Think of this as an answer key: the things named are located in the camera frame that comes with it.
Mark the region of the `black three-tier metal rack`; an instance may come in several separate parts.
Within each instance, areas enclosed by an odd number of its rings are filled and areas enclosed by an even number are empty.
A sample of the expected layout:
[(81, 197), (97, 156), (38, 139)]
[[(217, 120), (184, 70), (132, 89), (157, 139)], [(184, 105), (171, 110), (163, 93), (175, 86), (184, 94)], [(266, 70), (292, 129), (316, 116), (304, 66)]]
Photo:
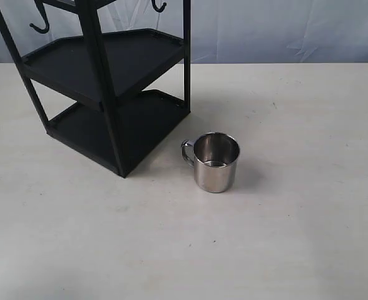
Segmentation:
[(78, 16), (82, 33), (20, 55), (0, 10), (0, 33), (52, 138), (126, 177), (190, 113), (191, 3), (183, 36), (156, 29), (104, 33), (106, 1), (36, 1)]

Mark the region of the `stainless steel mug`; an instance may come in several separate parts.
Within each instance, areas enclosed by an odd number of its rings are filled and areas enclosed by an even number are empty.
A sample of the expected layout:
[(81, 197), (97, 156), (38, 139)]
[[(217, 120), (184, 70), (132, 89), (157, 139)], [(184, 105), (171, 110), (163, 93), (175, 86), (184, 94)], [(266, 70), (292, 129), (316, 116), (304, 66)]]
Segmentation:
[(181, 155), (193, 168), (194, 180), (204, 191), (222, 193), (232, 187), (240, 156), (240, 146), (233, 137), (208, 132), (195, 141), (186, 139), (181, 143)]

